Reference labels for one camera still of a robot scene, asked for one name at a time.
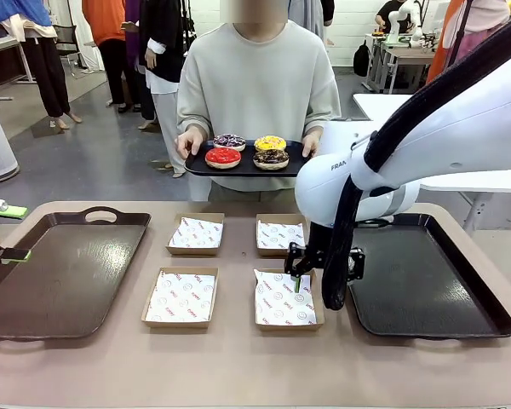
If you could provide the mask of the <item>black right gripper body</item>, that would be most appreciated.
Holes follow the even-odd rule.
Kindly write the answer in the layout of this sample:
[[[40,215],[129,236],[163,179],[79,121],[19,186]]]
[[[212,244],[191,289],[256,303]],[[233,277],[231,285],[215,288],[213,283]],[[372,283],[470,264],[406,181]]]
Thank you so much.
[[[306,247],[306,258],[312,268],[323,269],[327,260],[333,229],[311,222]]]

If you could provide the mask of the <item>person's left hand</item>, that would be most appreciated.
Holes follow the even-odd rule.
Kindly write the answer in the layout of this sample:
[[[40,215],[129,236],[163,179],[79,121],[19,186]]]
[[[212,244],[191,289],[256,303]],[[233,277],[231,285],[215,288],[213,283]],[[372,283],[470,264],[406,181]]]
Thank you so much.
[[[307,133],[302,140],[302,157],[303,158],[311,158],[317,154],[319,149],[319,143],[322,136],[323,131],[321,129],[316,129],[315,131]]]

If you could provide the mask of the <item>person's right hand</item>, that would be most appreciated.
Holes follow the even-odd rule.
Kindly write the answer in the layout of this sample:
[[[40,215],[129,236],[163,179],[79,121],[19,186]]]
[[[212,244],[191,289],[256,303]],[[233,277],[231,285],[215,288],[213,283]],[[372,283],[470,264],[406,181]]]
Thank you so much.
[[[190,126],[176,138],[176,150],[180,158],[187,159],[189,155],[197,155],[207,137],[208,134],[204,129],[195,125]]]

